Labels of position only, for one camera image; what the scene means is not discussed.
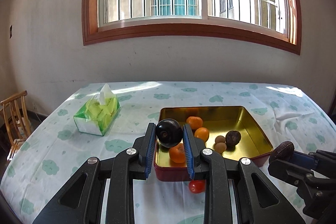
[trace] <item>wooden window frame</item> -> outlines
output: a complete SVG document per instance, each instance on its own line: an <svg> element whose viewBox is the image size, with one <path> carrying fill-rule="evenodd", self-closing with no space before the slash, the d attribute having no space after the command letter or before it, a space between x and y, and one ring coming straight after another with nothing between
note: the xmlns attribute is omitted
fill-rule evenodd
<svg viewBox="0 0 336 224"><path fill-rule="evenodd" d="M275 47L300 55L301 50L301 8L300 0L287 0L288 5L288 37L258 25L236 20L218 25L211 20L209 24L195 23L188 18L174 20L160 19L160 23L151 23L151 19L138 20L127 24L120 23L111 26L98 27L97 0L82 0L82 31L83 44L91 45L125 38L151 37L163 35L185 35L199 37L219 37L248 41Z"/></svg>

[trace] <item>red tomato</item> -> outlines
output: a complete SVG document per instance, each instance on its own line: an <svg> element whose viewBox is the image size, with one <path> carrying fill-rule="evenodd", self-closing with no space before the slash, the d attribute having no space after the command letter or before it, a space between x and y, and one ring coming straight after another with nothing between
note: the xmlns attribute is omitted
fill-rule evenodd
<svg viewBox="0 0 336 224"><path fill-rule="evenodd" d="M205 191L205 180L192 180L189 182L189 190L191 193L199 194Z"/></svg>

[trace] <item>metal screw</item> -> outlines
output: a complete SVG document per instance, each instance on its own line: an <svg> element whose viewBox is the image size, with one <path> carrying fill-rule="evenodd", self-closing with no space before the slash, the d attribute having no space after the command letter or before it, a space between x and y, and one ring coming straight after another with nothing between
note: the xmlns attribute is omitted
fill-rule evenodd
<svg viewBox="0 0 336 224"><path fill-rule="evenodd" d="M129 155L134 155L137 152L135 148L129 148L126 150L126 153Z"/></svg>
<svg viewBox="0 0 336 224"><path fill-rule="evenodd" d="M87 160L88 164L95 164L97 163L98 159L96 157L91 157Z"/></svg>
<svg viewBox="0 0 336 224"><path fill-rule="evenodd" d="M205 149L203 149L202 152L203 152L204 155L211 155L211 154L212 154L212 150L209 149L209 148L205 148Z"/></svg>
<svg viewBox="0 0 336 224"><path fill-rule="evenodd" d="M249 165L251 163L251 160L249 158L242 158L241 160L242 164Z"/></svg>

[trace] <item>tissue box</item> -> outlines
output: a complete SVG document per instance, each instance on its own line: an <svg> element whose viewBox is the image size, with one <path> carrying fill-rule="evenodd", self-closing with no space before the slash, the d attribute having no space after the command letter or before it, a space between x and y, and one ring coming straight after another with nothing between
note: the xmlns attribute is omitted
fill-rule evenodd
<svg viewBox="0 0 336 224"><path fill-rule="evenodd" d="M117 96L105 84L100 94L88 100L73 116L78 131L104 136L120 105Z"/></svg>

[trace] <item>tablecloth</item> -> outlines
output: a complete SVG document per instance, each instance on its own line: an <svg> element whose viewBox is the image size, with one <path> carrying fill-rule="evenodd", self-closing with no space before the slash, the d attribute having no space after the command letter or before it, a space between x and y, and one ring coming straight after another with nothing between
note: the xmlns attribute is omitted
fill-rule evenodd
<svg viewBox="0 0 336 224"><path fill-rule="evenodd" d="M131 82L109 83L121 110L105 136L80 133L73 115L103 84L90 84L70 96L28 138L9 164L0 189L11 208L30 224L45 204L89 157L114 157L156 123L164 107L244 106L273 147L290 140L304 153L336 152L336 127L301 90L251 83ZM303 200L295 187L268 175L307 223ZM203 223L204 193L192 194L187 182L161 182L154 168L146 181L134 181L136 224Z"/></svg>

